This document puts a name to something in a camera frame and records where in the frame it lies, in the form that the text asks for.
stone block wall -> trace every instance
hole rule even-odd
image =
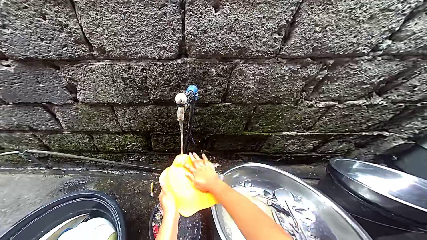
[[[0,151],[369,158],[427,129],[423,0],[2,0]]]

bowl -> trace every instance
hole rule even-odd
[[[296,216],[310,229],[308,239],[371,240],[360,225],[328,197],[304,183],[298,177],[275,167],[246,163],[226,171],[222,179],[231,187],[251,186],[273,193],[278,188],[289,190],[295,201],[304,204],[305,210],[314,216],[309,221]],[[220,204],[212,207],[215,226],[222,240],[231,240],[224,223]]]

black bucket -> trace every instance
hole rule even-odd
[[[154,207],[151,212],[148,233],[150,235],[150,240],[155,240],[154,232],[152,228],[152,222],[155,215],[159,212],[157,206]],[[179,215],[178,221],[178,240],[200,240],[202,233],[202,222],[200,220],[200,214],[197,212],[190,217],[183,217]]]
[[[40,207],[14,224],[0,240],[38,240],[59,224],[82,214],[107,219],[113,224],[117,239],[126,240],[125,221],[119,205],[110,196],[97,191],[70,193]]]
[[[426,225],[392,214],[357,196],[331,174],[330,165],[317,188],[346,210],[374,240],[427,239]]]

stainless steel basin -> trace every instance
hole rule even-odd
[[[427,224],[427,180],[344,158],[331,160],[328,172],[359,197],[393,214]]]
[[[289,190],[315,216],[310,231],[313,236],[309,239],[371,240],[359,224],[329,198],[301,179],[275,167],[246,163],[225,172],[223,180],[232,187],[242,186],[245,182],[270,193],[278,188]],[[231,240],[224,229],[221,208],[221,205],[212,207],[213,219],[221,239]]]

black pipe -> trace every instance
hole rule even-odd
[[[188,153],[188,150],[190,148],[190,138],[192,138],[191,131],[193,130],[193,115],[194,115],[194,101],[192,101],[192,103],[190,105],[190,113],[188,116],[187,135],[185,136],[184,153]]]

